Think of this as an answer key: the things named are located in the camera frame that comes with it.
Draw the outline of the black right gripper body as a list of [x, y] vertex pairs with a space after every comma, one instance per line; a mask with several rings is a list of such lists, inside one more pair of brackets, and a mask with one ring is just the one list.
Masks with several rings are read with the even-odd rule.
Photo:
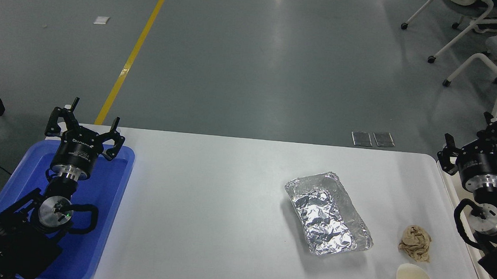
[[464, 189], [497, 188], [497, 157], [494, 154], [459, 149], [456, 167]]

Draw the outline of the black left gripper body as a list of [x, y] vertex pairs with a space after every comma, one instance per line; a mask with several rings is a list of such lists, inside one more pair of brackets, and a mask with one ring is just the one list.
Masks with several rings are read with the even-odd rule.
[[71, 165], [85, 174], [92, 173], [102, 147], [102, 143], [96, 141], [97, 136], [98, 134], [92, 130], [63, 132], [60, 146], [49, 167], [54, 172], [58, 172], [61, 166]]

